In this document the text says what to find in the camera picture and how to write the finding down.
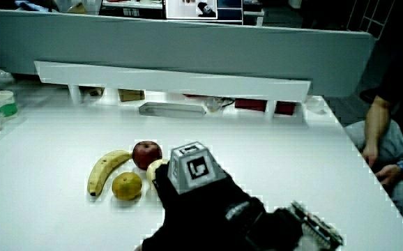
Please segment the person's right hand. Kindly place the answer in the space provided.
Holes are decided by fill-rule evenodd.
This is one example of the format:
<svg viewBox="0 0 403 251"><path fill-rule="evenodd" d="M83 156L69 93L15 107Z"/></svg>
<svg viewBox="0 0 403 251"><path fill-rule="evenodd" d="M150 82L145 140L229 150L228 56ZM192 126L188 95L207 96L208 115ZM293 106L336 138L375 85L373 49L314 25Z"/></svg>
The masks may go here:
<svg viewBox="0 0 403 251"><path fill-rule="evenodd" d="M143 250L253 248L247 237L265 214L263 204L238 187L203 144L171 151L152 179L165 210L162 226Z"/></svg>

